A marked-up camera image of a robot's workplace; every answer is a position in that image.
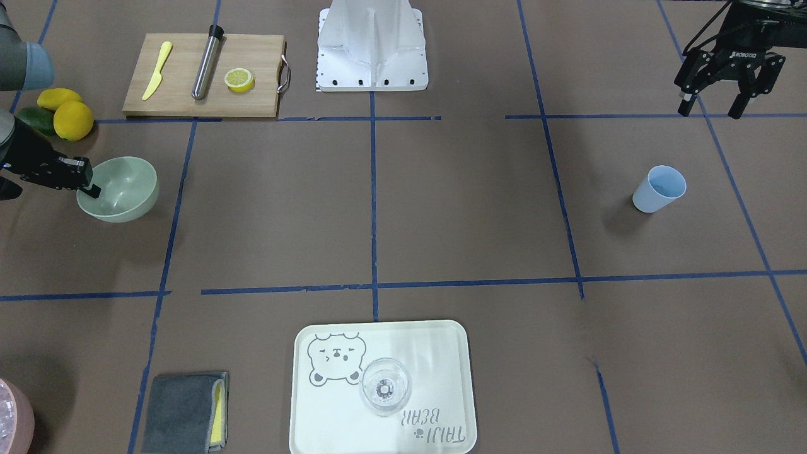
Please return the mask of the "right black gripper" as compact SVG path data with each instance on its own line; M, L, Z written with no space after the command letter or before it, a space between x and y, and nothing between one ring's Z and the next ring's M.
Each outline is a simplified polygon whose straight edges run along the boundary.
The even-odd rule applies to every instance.
M93 168L88 158L64 157L48 138L7 111L1 114L1 139L2 168L23 180L89 197L101 195L101 187L92 183Z

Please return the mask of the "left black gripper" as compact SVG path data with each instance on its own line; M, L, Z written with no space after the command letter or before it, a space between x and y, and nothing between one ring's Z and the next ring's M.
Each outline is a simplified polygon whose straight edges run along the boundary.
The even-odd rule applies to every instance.
M737 81L739 94L728 115L740 119L753 100L774 89L787 61L776 49L805 49L804 1L728 1L718 13L724 15L719 30L695 43L718 18L714 15L684 48L674 80L682 116L690 115L706 87Z

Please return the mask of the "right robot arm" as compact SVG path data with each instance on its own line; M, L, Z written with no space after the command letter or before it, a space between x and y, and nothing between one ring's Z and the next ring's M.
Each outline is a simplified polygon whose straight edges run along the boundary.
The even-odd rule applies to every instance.
M53 83L49 53L40 44L22 40L1 6L1 90L43 89ZM55 150L45 135L17 116L1 115L1 165L29 183L56 190L75 190L97 199L93 169L84 157L69 158Z

